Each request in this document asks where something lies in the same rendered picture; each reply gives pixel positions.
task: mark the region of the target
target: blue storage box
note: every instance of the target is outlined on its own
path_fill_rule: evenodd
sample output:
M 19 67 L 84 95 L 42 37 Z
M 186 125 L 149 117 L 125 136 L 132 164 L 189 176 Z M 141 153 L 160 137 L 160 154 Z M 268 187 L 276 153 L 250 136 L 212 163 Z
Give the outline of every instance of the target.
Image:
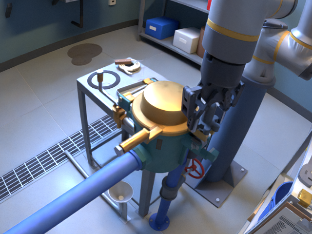
M 150 35 L 159 40 L 172 37 L 175 30 L 179 27 L 179 22 L 162 16 L 146 20 L 145 34 Z

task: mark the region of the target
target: blue pipe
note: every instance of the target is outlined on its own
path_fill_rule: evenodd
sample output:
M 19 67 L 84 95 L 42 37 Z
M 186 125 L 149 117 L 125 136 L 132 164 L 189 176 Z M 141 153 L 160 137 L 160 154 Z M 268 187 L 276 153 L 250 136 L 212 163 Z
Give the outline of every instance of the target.
M 127 152 L 41 208 L 5 234 L 43 234 L 100 196 L 135 170 L 142 162 L 134 151 Z
M 177 186 L 180 176 L 185 168 L 185 164 L 187 161 L 187 157 L 185 156 L 184 162 L 182 165 L 179 165 L 177 168 L 175 168 L 173 171 L 169 172 L 166 179 L 166 184 L 170 188 L 174 188 Z M 166 201 L 164 199 L 161 199 L 159 209 L 156 215 L 155 223 L 156 224 L 163 224 L 165 222 L 165 219 L 167 217 L 167 212 L 169 210 L 171 201 Z
M 208 150 L 214 147 L 220 152 L 219 156 L 212 165 L 209 160 L 202 161 L 205 171 L 210 166 L 211 168 L 204 178 L 198 180 L 197 185 L 204 179 L 217 182 L 223 178 L 243 143 L 266 91 L 265 88 L 259 88 L 245 83 L 244 91 L 237 105 L 227 111 L 220 130 L 212 136 L 209 143 Z

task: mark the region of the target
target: metal shelf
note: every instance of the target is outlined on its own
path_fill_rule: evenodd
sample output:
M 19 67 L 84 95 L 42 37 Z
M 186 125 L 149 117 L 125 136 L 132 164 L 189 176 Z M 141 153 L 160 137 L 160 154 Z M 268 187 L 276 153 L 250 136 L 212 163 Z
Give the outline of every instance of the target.
M 174 37 L 169 37 L 169 38 L 165 38 L 163 40 L 158 40 L 156 38 L 153 38 L 153 37 L 145 34 L 145 28 L 142 28 L 142 32 L 140 33 L 140 36 L 147 38 L 149 40 L 152 40 L 152 41 L 154 41 L 154 42 L 156 42 L 156 43 L 158 43 L 158 44 L 160 44 L 160 45 L 162 45 L 162 46 L 164 46 L 164 47 L 166 47 L 166 48 L 168 48 L 168 49 L 170 49 L 170 50 L 172 50 L 172 51 L 174 51 L 174 52 L 176 52 L 176 53 L 178 53 L 184 57 L 186 57 L 187 59 L 189 59 L 189 60 L 191 60 L 191 61 L 193 61 L 199 65 L 202 64 L 203 59 L 200 56 L 198 56 L 196 53 L 188 54 L 188 53 L 184 52 L 183 50 L 180 50 L 179 48 L 173 46 Z
M 183 5 L 186 5 L 188 7 L 194 8 L 198 11 L 202 11 L 205 13 L 209 13 L 209 11 L 207 10 L 207 4 L 208 1 L 206 0 L 171 0 Z

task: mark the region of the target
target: wall outlet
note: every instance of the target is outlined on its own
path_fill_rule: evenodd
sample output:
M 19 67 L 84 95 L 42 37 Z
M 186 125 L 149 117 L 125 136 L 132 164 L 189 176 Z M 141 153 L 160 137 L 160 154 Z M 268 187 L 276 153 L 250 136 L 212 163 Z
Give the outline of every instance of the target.
M 116 0 L 108 0 L 108 5 L 116 5 Z

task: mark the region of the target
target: blue bucket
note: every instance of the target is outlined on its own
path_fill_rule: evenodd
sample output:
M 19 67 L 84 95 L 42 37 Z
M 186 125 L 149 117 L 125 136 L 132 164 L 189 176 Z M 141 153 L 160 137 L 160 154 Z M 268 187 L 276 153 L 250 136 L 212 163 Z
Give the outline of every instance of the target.
M 277 190 L 275 191 L 274 195 L 272 196 L 272 199 L 271 201 L 269 202 L 268 206 L 265 208 L 265 210 L 262 212 L 262 214 L 260 215 L 259 219 L 258 219 L 258 222 L 259 220 L 261 220 L 264 216 L 267 215 L 267 213 L 273 209 L 277 203 L 279 203 L 283 198 L 284 196 L 287 195 L 287 193 L 289 193 L 289 190 L 291 189 L 293 185 L 293 182 L 292 181 L 289 181 L 289 182 L 285 182 L 283 184 L 281 184 Z

